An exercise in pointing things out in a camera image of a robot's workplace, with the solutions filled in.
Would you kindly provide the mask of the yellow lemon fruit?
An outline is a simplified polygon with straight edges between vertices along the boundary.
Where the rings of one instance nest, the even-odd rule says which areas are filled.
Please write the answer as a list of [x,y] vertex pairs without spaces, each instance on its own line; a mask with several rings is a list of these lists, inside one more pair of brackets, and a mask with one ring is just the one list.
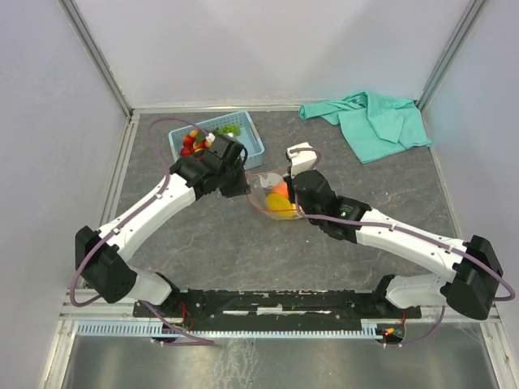
[[278,216],[281,220],[295,220],[301,217],[294,204],[291,206],[291,208],[279,212]]

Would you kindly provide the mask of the orange peach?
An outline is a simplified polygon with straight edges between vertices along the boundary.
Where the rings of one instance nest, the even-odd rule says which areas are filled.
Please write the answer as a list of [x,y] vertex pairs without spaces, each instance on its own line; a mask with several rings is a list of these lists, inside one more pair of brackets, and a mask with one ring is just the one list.
[[288,186],[286,182],[280,182],[278,185],[272,188],[274,194],[281,195],[286,199],[289,198]]

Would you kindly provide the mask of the yellow mango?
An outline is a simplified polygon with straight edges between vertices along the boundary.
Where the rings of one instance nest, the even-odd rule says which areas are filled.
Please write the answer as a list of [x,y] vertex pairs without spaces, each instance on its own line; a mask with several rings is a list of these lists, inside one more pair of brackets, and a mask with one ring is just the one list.
[[274,193],[270,193],[266,196],[265,204],[267,209],[272,212],[281,212],[291,208],[292,206],[292,203],[289,201],[289,199]]

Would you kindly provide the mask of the red strawberries with leaf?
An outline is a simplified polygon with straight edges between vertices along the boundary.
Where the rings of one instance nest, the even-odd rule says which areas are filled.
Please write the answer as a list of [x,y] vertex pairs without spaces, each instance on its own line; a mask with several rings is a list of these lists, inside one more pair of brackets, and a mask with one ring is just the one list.
[[194,155],[197,152],[202,152],[203,150],[209,149],[211,145],[212,142],[203,131],[192,130],[183,137],[180,155]]

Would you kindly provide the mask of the light blue plastic basket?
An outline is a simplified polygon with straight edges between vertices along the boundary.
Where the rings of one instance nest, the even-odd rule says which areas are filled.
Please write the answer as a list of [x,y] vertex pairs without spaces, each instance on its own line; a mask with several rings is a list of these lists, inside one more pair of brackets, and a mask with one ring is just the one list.
[[[263,164],[264,145],[251,116],[247,111],[243,110],[235,113],[228,113],[217,118],[198,122],[197,125],[211,132],[214,130],[221,130],[226,126],[238,128],[239,131],[234,134],[234,137],[237,141],[242,143],[248,151],[248,157],[244,169],[250,170],[260,167]],[[184,126],[170,131],[169,143],[175,160],[181,156],[183,138],[186,135],[189,135],[189,133],[194,129],[193,126]]]

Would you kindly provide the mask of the green grapes bunch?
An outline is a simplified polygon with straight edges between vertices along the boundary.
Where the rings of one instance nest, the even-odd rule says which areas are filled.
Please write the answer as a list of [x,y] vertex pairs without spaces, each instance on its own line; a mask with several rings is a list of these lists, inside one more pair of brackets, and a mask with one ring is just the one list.
[[239,136],[241,134],[241,129],[239,125],[230,124],[219,127],[216,132],[220,135]]

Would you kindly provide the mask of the clear orange zip bag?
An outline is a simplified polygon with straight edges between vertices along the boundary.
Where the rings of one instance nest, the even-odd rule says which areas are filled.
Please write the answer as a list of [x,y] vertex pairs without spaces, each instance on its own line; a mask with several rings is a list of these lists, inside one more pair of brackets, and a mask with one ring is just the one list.
[[285,169],[248,173],[249,204],[273,220],[299,219],[295,204],[289,200],[288,184],[285,181],[287,175]]

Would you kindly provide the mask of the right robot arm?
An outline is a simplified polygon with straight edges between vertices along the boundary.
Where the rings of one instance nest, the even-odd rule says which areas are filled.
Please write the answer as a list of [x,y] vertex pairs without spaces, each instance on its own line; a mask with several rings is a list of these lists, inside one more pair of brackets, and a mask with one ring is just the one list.
[[427,269],[422,276],[384,276],[371,299],[378,315],[448,306],[467,318],[487,319],[503,270],[486,238],[474,235],[464,241],[401,223],[336,194],[316,170],[289,175],[285,182],[297,211],[329,237],[384,250]]

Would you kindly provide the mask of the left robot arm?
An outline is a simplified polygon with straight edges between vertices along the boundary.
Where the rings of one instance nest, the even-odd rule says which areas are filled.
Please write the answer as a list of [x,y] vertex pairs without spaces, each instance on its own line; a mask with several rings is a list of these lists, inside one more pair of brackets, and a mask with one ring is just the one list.
[[160,315],[179,307],[179,289],[165,276],[129,265],[139,247],[167,220],[215,190],[226,198],[249,191],[244,171],[247,150],[237,140],[218,135],[212,146],[179,158],[158,186],[115,220],[75,235],[77,278],[84,278],[108,303],[124,297],[146,301]]

